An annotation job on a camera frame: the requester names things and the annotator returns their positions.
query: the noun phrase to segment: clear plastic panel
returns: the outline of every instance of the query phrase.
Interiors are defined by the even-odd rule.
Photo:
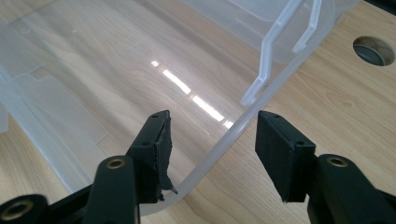
[[[88,172],[106,157],[95,146],[107,132],[58,80],[20,75],[0,90],[0,101],[68,189],[92,182]]]
[[[229,0],[263,21],[274,21],[289,0]]]
[[[303,4],[295,17],[304,19],[292,19],[276,39],[268,86],[245,108],[239,101],[259,65],[240,61],[251,59],[251,51],[233,49],[233,44],[218,48],[211,38],[219,33],[226,38],[224,28],[228,35],[246,33],[245,41],[261,43],[273,23],[260,24],[246,7],[228,0],[186,0],[219,25],[201,20],[211,28],[196,32],[197,27],[175,19],[163,2],[185,20],[196,11],[181,0],[159,2],[58,0],[13,22],[6,33],[13,37],[0,43],[12,57],[26,62],[19,67],[0,51],[8,79],[30,73],[0,88],[0,101],[71,191],[92,181],[104,157],[124,154],[149,115],[170,110],[174,148],[168,174],[180,194],[142,206],[143,214],[177,202],[199,182],[333,22],[333,5],[324,1],[322,10],[328,14],[319,16],[320,33],[314,33],[297,56],[285,54],[307,29],[310,14],[305,12],[312,4]]]
[[[0,34],[7,29],[7,22],[0,17]]]
[[[0,103],[0,133],[8,130],[8,111],[6,107]]]
[[[333,0],[335,4],[335,14],[334,17],[338,18],[343,12],[349,10],[358,4],[359,0]]]

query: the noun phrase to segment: plastic container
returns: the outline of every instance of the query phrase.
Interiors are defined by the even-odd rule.
[[[201,180],[357,2],[58,0],[0,20],[0,130],[8,111],[73,192],[127,151],[150,114],[170,110],[179,194],[142,206],[159,211]]]

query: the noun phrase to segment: light wood grain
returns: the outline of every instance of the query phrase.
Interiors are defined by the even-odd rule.
[[[123,15],[122,20],[120,18],[107,18],[108,22],[123,21],[123,23],[111,23],[113,25],[109,29],[123,27],[125,33],[117,33],[118,35],[114,36],[114,33],[106,33],[103,30],[95,29],[95,27],[77,29],[73,25],[82,25],[84,22],[79,23],[74,20],[88,21],[90,17],[95,16],[95,12],[106,12],[106,10],[102,10],[103,8],[100,8],[100,4],[98,4],[98,6],[88,11],[91,14],[80,18],[79,14],[87,10],[83,5],[84,1],[81,1],[79,4],[82,5],[78,6],[81,7],[81,12],[76,11],[74,12],[76,16],[73,15],[70,16],[71,18],[67,17],[65,19],[63,17],[67,13],[63,14],[60,11],[56,11],[57,7],[62,6],[68,13],[73,12],[72,9],[76,9],[67,4],[62,5],[65,3],[67,1],[58,1],[55,4],[60,4],[59,6],[51,5],[51,8],[39,10],[21,21],[32,27],[36,35],[44,38],[45,47],[49,49],[51,54],[48,54],[47,50],[42,51],[42,46],[35,44],[34,37],[25,35],[24,38],[34,51],[39,52],[40,60],[46,63],[46,66],[37,70],[35,75],[56,76],[63,83],[68,84],[70,90],[85,96],[82,99],[83,103],[97,118],[102,118],[101,122],[110,131],[111,138],[114,138],[102,143],[103,146],[106,148],[114,146],[115,142],[119,145],[119,149],[114,149],[115,151],[109,153],[117,153],[122,151],[123,147],[128,147],[131,136],[134,136],[139,130],[139,125],[141,125],[141,123],[137,122],[134,125],[122,128],[123,123],[133,124],[131,120],[144,119],[150,111],[160,109],[159,107],[152,108],[150,105],[146,105],[144,107],[146,110],[143,110],[140,114],[134,114],[133,118],[129,118],[130,115],[125,111],[135,108],[134,104],[139,101],[123,100],[132,96],[122,95],[122,88],[119,90],[112,86],[116,84],[123,86],[122,82],[134,84],[128,80],[128,77],[123,75],[123,73],[130,71],[132,67],[138,68],[134,70],[134,73],[136,71],[142,71],[147,74],[158,72],[155,69],[153,71],[149,70],[144,64],[151,62],[155,55],[157,57],[155,60],[166,65],[170,71],[174,69],[175,73],[180,75],[180,78],[183,78],[185,73],[189,73],[189,75],[196,73],[200,76],[210,74],[214,78],[213,85],[219,85],[220,80],[216,77],[216,73],[219,70],[214,68],[216,66],[210,65],[214,63],[213,61],[218,60],[215,62],[216,65],[220,66],[221,69],[226,69],[222,71],[227,71],[228,75],[235,74],[235,76],[237,74],[235,71],[254,71],[254,66],[257,65],[254,63],[252,65],[242,63],[242,65],[237,65],[236,67],[226,68],[233,60],[238,61],[240,59],[237,60],[235,57],[220,59],[219,55],[213,56],[207,50],[201,50],[203,45],[195,46],[195,43],[186,38],[186,36],[191,37],[188,32],[176,32],[180,31],[180,29],[166,26],[166,22],[162,23],[156,20],[139,21],[144,24],[153,24],[153,26],[139,30],[139,32],[136,31],[140,35],[130,36],[128,35],[128,30],[138,30],[138,27],[144,26],[133,26],[133,23],[130,23],[135,18],[128,19],[128,17],[135,15],[127,13],[128,10],[132,10],[128,7],[124,10],[119,10],[123,12],[123,14],[121,13]],[[122,1],[115,1],[108,3],[106,6],[120,8],[125,5],[123,5]],[[140,11],[136,13],[152,13],[147,7],[139,7],[139,5],[136,5],[136,7]],[[40,18],[46,16],[54,19],[41,21]],[[396,65],[377,67],[365,63],[354,53],[352,43],[361,35],[372,35],[385,40],[396,49],[396,42],[393,39],[396,36],[395,22],[396,20],[393,16],[364,2],[359,3],[356,9],[341,17],[332,33],[265,108],[284,116],[314,141],[318,146],[317,154],[333,153],[350,158],[358,164],[377,188],[394,195],[396,194],[396,164],[394,162],[396,160],[396,152],[394,150],[396,144],[394,138],[396,132],[394,128],[396,127],[396,104],[394,101],[396,99]],[[71,31],[74,29],[78,30],[78,36],[76,38],[69,37],[69,35],[73,34]],[[162,42],[165,40],[153,37],[153,35],[158,34],[157,32],[173,35],[166,39],[165,45]],[[94,43],[93,34],[101,36],[103,38],[101,41],[105,42]],[[147,49],[143,47],[141,43],[145,41],[152,42],[153,48]],[[107,43],[107,45],[99,48],[100,52],[92,52],[101,43]],[[127,46],[125,43],[134,43],[134,50],[125,52],[125,46]],[[169,47],[171,50],[182,50],[184,48],[191,51],[180,51],[178,55],[166,54],[157,56],[161,55],[161,52],[170,51],[166,46],[171,46]],[[104,55],[103,52],[106,52],[107,55],[100,58],[100,55]],[[125,52],[133,60],[122,59],[122,53],[120,52]],[[57,60],[54,60],[53,55],[62,60],[62,66]],[[117,69],[106,70],[106,68],[101,67],[101,62],[110,62],[114,65],[112,69]],[[103,75],[105,72],[114,74],[113,76],[116,80],[101,79],[101,74]],[[163,87],[165,80],[154,80],[153,89],[160,86]],[[134,81],[137,82],[134,85],[135,88],[139,88],[139,85],[145,83],[144,80]],[[242,95],[242,92],[236,95],[233,95],[233,93],[228,95],[230,91],[226,91],[227,94],[222,95],[221,93],[224,89],[221,87],[216,93],[206,94],[208,90],[198,88],[199,85],[202,85],[198,81],[194,80],[189,85],[194,87],[191,89],[205,90],[199,93],[207,101],[210,100],[210,97],[208,97],[210,94],[221,95],[225,100],[234,100]],[[230,88],[235,88],[233,82],[244,83],[243,80],[236,77],[227,82],[226,85],[231,85]],[[173,88],[172,91],[180,91],[172,85],[168,85],[167,88]],[[111,95],[114,98],[102,99],[98,97],[105,96],[109,92],[114,92]],[[161,104],[161,99],[160,97],[153,104]],[[211,104],[218,105],[218,102],[211,102]],[[100,110],[107,107],[117,109]],[[203,118],[202,112],[198,112],[198,109],[196,110],[189,111],[189,114],[192,113],[196,116],[194,118]],[[173,121],[176,126],[178,118],[185,118],[178,113],[181,112],[175,111],[173,113]],[[233,112],[221,111],[221,113],[229,115]],[[104,119],[111,118],[108,114],[113,114],[114,118],[111,120]],[[203,124],[195,121],[196,123],[191,127],[204,125],[204,128],[207,129],[216,128],[216,125],[213,126],[214,124],[210,122],[205,123],[205,120],[203,120]],[[210,173],[183,201],[161,213],[143,217],[143,222],[307,223],[306,204],[283,204],[279,196],[277,196],[270,178],[256,157],[254,152],[255,122],[254,120],[218,164],[212,168]],[[182,124],[178,124],[178,126],[179,130],[173,132],[173,136],[176,139],[179,134],[191,128],[189,126],[183,127]],[[2,189],[7,190],[0,195],[0,202],[22,193],[41,193],[40,189],[43,189],[43,186],[46,187],[45,194],[49,195],[52,202],[62,198],[64,190],[60,187],[54,175],[49,172],[46,163],[31,148],[29,141],[23,136],[21,130],[18,129],[18,126],[13,121],[11,121],[11,127],[12,129],[9,133],[0,136],[2,144],[0,147],[0,153],[2,154],[2,162],[0,163],[2,166],[1,184],[4,185]],[[197,131],[197,139],[195,140],[209,141],[202,142],[202,151],[205,152],[205,149],[210,147],[216,141],[216,138],[207,140],[206,137],[200,136],[199,131]],[[187,146],[194,139],[179,139],[177,141],[181,146]],[[22,152],[25,151],[26,158],[23,157],[24,153],[22,153],[23,155],[18,153],[17,148],[23,148]],[[182,178],[187,173],[189,169],[183,170],[185,166],[191,168],[203,156],[203,153],[199,151],[187,150],[184,153],[179,153],[180,151],[176,150],[175,156],[180,163],[173,164],[171,170],[171,172],[179,171],[179,174],[174,173],[176,179]],[[42,179],[36,182],[32,180],[33,176],[39,176],[38,178]]]

